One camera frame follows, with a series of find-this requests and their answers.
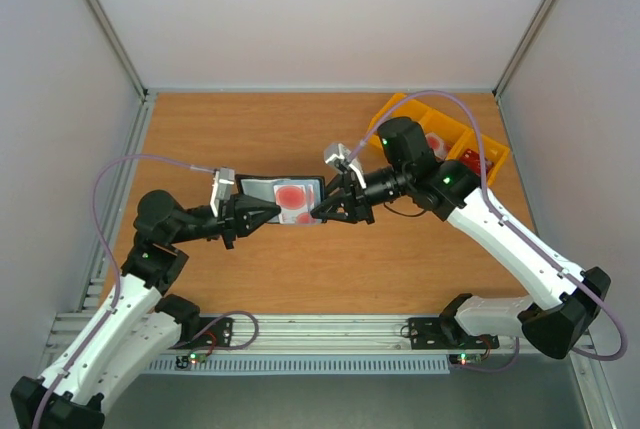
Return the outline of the black card holder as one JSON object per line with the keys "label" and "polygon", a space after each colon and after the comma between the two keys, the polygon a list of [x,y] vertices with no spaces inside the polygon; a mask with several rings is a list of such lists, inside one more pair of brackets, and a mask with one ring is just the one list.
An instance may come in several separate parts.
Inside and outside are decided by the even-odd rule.
{"label": "black card holder", "polygon": [[[324,197],[324,178],[322,176],[319,177],[258,177],[251,175],[237,175],[236,176],[236,184],[238,185],[238,190],[246,195],[253,196],[255,198],[259,198],[269,202],[275,202],[274,196],[274,185],[281,182],[293,181],[293,180],[303,180],[303,179],[312,179],[318,180],[320,185],[320,201],[316,204],[316,206],[322,202]],[[279,224],[277,222],[277,217],[273,218],[269,221],[270,224]]]}

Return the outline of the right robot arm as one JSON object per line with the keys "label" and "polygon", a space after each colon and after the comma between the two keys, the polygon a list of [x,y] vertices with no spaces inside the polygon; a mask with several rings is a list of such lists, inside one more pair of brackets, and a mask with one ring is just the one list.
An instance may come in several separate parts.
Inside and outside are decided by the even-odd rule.
{"label": "right robot arm", "polygon": [[364,172],[340,143],[325,149],[325,163],[337,174],[313,218],[372,224],[375,206],[409,197],[476,241],[527,292],[521,298],[458,295],[439,315],[447,345],[459,347],[474,336],[509,336],[526,339],[548,357],[564,358],[599,314],[597,302],[606,296],[610,277],[598,267],[584,270],[542,243],[464,163],[437,159],[417,122],[391,118],[377,134],[388,164],[373,172]]}

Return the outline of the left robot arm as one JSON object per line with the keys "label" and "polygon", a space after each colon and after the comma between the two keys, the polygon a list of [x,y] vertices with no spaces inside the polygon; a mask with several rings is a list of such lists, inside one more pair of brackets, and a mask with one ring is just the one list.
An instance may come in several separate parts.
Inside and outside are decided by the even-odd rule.
{"label": "left robot arm", "polygon": [[188,257],[178,244],[238,238],[279,215],[280,207],[245,194],[183,208],[163,190],[147,193],[134,220],[136,234],[114,285],[74,341],[39,377],[22,377],[10,398],[21,428],[101,428],[115,401],[161,353],[206,343],[188,357],[198,363],[225,348],[230,314],[203,321],[199,307],[169,289]]}

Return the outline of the yellow bin with green cards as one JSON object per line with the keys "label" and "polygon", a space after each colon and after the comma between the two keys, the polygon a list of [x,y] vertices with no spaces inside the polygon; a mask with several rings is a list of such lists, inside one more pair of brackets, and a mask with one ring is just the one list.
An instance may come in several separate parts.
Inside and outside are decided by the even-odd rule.
{"label": "yellow bin with green cards", "polygon": [[408,117],[412,121],[422,124],[422,120],[433,112],[433,108],[419,100],[412,99],[403,103],[393,112],[390,111],[397,103],[406,97],[404,93],[394,94],[386,104],[373,116],[371,119],[367,131],[365,133],[365,142],[377,149],[382,148],[382,143],[379,137],[372,132],[374,126],[385,115],[389,114],[389,118],[393,117]]}

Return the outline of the red circle card stack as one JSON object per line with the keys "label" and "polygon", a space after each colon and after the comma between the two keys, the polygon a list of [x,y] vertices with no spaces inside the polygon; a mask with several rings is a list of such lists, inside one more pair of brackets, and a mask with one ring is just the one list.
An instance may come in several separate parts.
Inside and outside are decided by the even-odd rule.
{"label": "red circle card stack", "polygon": [[438,160],[445,160],[451,150],[451,146],[434,132],[425,134],[426,141]]}

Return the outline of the yellow bin with circle cards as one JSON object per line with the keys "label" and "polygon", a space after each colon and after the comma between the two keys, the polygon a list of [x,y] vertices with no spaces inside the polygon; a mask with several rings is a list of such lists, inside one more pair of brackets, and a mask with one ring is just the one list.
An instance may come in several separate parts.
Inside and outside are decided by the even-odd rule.
{"label": "yellow bin with circle cards", "polygon": [[444,139],[451,150],[445,160],[455,160],[463,152],[464,145],[471,136],[471,129],[450,116],[437,110],[428,115],[420,124],[424,133],[434,132]]}

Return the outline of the yellow bin with red cards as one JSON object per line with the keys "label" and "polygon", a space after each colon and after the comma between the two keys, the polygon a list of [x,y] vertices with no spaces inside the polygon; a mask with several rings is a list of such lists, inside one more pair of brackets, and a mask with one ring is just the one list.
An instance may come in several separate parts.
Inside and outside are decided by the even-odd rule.
{"label": "yellow bin with red cards", "polygon": [[[498,172],[500,171],[500,169],[506,162],[508,156],[510,155],[510,149],[507,146],[495,141],[494,139],[486,135],[482,135],[481,140],[483,144],[484,159],[487,158],[494,163],[494,166],[491,172],[489,173],[489,175],[485,174],[487,185],[491,186],[494,180],[496,179]],[[471,129],[471,136],[469,137],[468,141],[465,143],[463,152],[466,149],[472,149],[480,155],[480,149],[476,140],[476,135],[472,129]]]}

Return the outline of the left circuit board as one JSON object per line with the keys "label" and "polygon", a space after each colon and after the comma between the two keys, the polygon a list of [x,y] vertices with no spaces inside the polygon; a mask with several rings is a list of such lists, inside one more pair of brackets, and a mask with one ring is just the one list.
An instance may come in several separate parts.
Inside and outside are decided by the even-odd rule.
{"label": "left circuit board", "polygon": [[176,370],[188,370],[191,367],[204,363],[208,359],[206,353],[189,353],[178,355],[175,358],[174,367]]}

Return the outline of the circuit board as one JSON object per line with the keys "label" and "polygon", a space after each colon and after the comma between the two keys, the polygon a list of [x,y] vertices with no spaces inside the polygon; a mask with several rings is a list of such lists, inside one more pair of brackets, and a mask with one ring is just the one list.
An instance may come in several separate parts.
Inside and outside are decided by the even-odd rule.
{"label": "circuit board", "polygon": [[175,358],[174,367],[176,370],[188,370],[191,367],[204,363],[208,359],[206,353],[189,353],[178,355]]}
{"label": "circuit board", "polygon": [[484,359],[485,359],[485,356],[482,354],[473,354],[468,352],[449,355],[449,362],[452,365],[457,365],[457,366],[480,364],[484,361]]}

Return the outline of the right circuit board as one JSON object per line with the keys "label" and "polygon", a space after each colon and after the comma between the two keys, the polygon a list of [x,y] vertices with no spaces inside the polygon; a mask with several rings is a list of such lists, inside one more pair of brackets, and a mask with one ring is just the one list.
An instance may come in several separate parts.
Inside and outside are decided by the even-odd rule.
{"label": "right circuit board", "polygon": [[480,364],[484,361],[484,359],[485,359],[485,356],[482,354],[473,354],[468,352],[449,355],[449,362],[452,365],[457,365],[457,366]]}

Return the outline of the front aluminium rail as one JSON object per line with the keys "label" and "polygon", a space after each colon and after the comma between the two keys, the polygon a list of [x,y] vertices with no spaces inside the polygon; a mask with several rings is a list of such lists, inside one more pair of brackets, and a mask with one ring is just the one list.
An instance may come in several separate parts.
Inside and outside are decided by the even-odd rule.
{"label": "front aluminium rail", "polygon": [[[45,345],[45,354],[53,360],[71,344],[93,314],[59,314]],[[254,326],[246,316],[233,318],[230,346],[249,341]],[[410,351],[433,353],[479,353],[484,350],[412,350],[401,329],[410,317],[406,314],[281,314],[255,316],[259,322],[257,339],[245,351],[249,354],[408,354]],[[500,347],[490,354],[509,354],[514,338],[500,337]]]}

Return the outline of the aluminium rail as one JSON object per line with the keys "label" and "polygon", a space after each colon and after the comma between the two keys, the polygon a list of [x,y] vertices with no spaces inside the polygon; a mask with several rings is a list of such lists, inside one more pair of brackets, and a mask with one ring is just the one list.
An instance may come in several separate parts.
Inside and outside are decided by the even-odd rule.
{"label": "aluminium rail", "polygon": [[[45,354],[53,360],[71,344],[93,314],[59,314],[45,345]],[[230,346],[249,341],[254,326],[246,316],[233,318]],[[412,350],[401,329],[410,317],[406,314],[281,314],[255,316],[259,322],[257,339],[245,351],[249,354],[408,354],[410,351],[433,353],[479,353],[484,350]],[[490,354],[509,354],[514,338],[500,337],[500,347]]]}
{"label": "aluminium rail", "polygon": [[[149,91],[134,117],[129,134],[125,139],[124,156],[141,153],[151,123],[158,93]],[[99,178],[95,189],[95,202],[90,205],[97,216],[98,228],[107,242],[109,249],[115,253],[124,210],[137,167],[136,160],[118,162],[107,169]],[[79,299],[77,311],[93,313],[99,306],[101,290],[106,278],[110,275],[106,251],[102,248],[99,237],[91,249],[83,294]]]}

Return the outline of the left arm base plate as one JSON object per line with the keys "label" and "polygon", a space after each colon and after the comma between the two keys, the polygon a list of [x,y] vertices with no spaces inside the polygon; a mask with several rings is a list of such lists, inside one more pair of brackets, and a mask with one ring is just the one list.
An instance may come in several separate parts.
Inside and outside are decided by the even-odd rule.
{"label": "left arm base plate", "polygon": [[232,317],[201,317],[198,325],[187,332],[188,338],[183,337],[172,349],[204,350],[211,347],[229,347],[233,323]]}

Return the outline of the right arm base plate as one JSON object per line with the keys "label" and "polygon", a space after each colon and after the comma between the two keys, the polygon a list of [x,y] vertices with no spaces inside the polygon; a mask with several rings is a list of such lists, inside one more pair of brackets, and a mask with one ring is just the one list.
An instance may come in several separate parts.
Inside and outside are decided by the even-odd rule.
{"label": "right arm base plate", "polygon": [[484,350],[498,349],[497,336],[469,336],[454,329],[444,329],[438,317],[410,317],[401,329],[401,335],[410,342],[412,350]]}

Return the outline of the left aluminium rail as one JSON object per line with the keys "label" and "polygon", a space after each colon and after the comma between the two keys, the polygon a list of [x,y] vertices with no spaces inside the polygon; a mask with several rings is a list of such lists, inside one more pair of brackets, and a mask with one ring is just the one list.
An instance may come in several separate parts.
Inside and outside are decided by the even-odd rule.
{"label": "left aluminium rail", "polygon": [[[129,134],[125,139],[124,156],[141,153],[151,123],[158,93],[149,91],[134,117]],[[90,205],[97,216],[98,228],[107,242],[109,249],[115,253],[124,210],[137,167],[136,160],[118,162],[107,169],[99,178],[95,189],[95,202]],[[77,311],[93,313],[99,306],[101,290],[106,278],[110,275],[106,251],[102,248],[99,237],[91,249],[83,294],[79,299]]]}

